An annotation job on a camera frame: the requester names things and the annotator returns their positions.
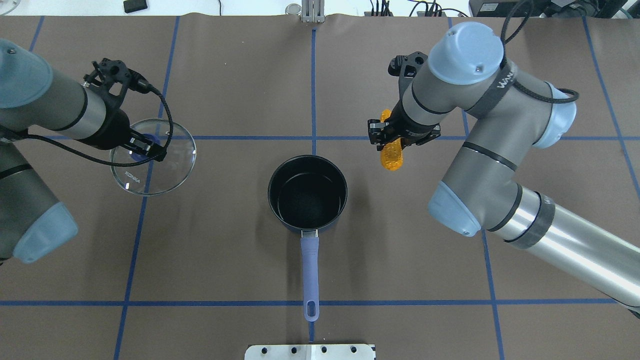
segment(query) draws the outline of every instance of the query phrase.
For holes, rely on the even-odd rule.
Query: robotic arm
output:
[[[53,69],[43,58],[0,38],[0,264],[15,256],[25,263],[77,234],[71,214],[12,144],[39,125],[69,138],[108,150],[125,147],[145,157],[133,166],[162,161],[160,146],[129,127],[120,109],[127,89],[160,94],[122,61],[93,62],[94,71],[80,85]],[[120,93],[109,91],[122,84]]]
[[[640,249],[512,180],[532,146],[553,145],[571,126],[576,106],[564,92],[518,69],[476,22],[452,27],[428,57],[397,57],[389,72],[400,76],[401,98],[386,122],[369,121],[378,150],[436,138],[457,107],[478,118],[429,202],[432,216],[464,236],[487,229],[640,318]]]

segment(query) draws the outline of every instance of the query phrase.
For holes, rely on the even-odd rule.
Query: light blue joint cap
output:
[[[503,55],[502,42],[491,28],[479,22],[462,22],[431,49],[427,63],[438,79],[471,85],[493,75]]]
[[[0,109],[39,99],[53,82],[53,69],[40,56],[0,38]]]
[[[554,99],[567,99],[569,98],[565,93],[556,89],[550,83],[547,83],[551,88],[551,94]],[[575,114],[578,111],[578,107],[574,102],[568,102],[566,104],[553,104],[551,107],[551,116],[549,117],[549,123],[545,132],[540,137],[533,147],[544,149],[555,144],[560,138],[569,131],[569,128],[573,124]]]
[[[13,256],[30,264],[78,234],[78,226],[67,207],[59,202],[33,222],[13,250]]]
[[[443,182],[429,201],[429,213],[449,229],[472,237],[480,230],[480,223],[460,198]]]

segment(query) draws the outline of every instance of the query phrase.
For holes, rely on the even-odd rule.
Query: orange object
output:
[[[391,116],[391,110],[385,109],[380,115],[380,121],[386,121],[389,116]],[[385,145],[382,151],[380,151],[380,163],[385,169],[391,171],[396,171],[402,166],[403,157],[400,139],[394,140],[393,142]]]

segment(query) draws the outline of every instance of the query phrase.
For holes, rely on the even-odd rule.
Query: white bracket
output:
[[[376,346],[367,344],[254,345],[244,360],[376,360]]]
[[[324,22],[324,0],[302,0],[302,22]]]

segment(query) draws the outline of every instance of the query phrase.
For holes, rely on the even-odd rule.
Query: purple handle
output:
[[[302,247],[302,288],[305,319],[314,322],[320,315],[320,295],[318,290],[318,237],[301,238]]]

